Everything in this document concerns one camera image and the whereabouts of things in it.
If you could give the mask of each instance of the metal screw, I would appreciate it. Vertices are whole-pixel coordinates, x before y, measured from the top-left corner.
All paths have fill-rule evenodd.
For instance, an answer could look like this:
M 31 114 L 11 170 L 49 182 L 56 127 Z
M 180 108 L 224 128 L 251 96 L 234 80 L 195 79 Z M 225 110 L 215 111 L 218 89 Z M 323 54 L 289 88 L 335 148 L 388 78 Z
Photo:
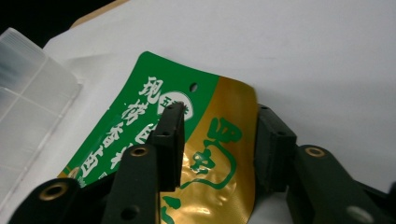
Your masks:
M 131 151 L 131 156 L 141 157 L 149 153 L 149 150 L 145 147 L 137 147 Z
M 305 152 L 306 154 L 317 158 L 324 157 L 326 155 L 326 153 L 322 149 L 317 147 L 308 147 L 305 149 Z
M 68 188 L 68 185 L 64 182 L 54 183 L 43 189 L 38 198 L 42 201 L 51 201 L 64 195 Z
M 366 210 L 355 206 L 350 205 L 346 208 L 346 212 L 355 220 L 359 221 L 360 223 L 374 223 L 373 216 L 368 213 Z

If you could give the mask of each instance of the clear plastic container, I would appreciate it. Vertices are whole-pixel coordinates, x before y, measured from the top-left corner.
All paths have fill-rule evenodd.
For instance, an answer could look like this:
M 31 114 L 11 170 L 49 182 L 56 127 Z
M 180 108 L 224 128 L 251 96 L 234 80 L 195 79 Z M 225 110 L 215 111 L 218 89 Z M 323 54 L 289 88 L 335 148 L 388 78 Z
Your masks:
M 72 73 L 18 31 L 0 35 L 0 208 L 79 89 Z

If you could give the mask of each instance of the white table surface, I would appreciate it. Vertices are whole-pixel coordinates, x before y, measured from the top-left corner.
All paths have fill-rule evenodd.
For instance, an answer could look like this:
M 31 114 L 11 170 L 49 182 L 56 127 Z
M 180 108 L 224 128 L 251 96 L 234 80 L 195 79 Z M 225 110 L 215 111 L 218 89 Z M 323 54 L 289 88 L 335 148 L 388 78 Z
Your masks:
M 131 0 L 45 47 L 84 86 L 1 223 L 59 174 L 146 50 L 253 86 L 299 145 L 329 149 L 360 182 L 396 180 L 396 2 Z M 249 223 L 291 223 L 284 198 L 261 197 Z

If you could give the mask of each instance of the green label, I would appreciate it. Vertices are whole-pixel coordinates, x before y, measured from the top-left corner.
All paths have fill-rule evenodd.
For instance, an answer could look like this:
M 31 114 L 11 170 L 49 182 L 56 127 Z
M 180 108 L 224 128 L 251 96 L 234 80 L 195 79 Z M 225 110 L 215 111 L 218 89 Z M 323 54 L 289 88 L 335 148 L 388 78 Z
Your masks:
M 64 175 L 73 176 L 84 187 L 115 172 L 122 152 L 130 146 L 144 144 L 163 109 L 174 102 L 182 101 L 186 105 L 187 141 L 204 114 L 218 81 L 218 76 L 150 52 L 143 53 L 118 97 L 64 168 Z M 201 156 L 210 158 L 207 153 Z

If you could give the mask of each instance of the white surface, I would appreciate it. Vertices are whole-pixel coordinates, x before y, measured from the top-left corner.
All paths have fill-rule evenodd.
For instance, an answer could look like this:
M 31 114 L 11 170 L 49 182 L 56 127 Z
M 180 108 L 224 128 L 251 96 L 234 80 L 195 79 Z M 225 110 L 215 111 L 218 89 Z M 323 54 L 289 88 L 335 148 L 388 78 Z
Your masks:
M 55 177 L 115 98 L 140 53 L 242 80 L 299 136 L 357 180 L 396 180 L 396 2 L 139 1 L 56 38 L 46 52 L 85 86 L 12 206 Z M 277 195 L 250 223 L 290 222 Z

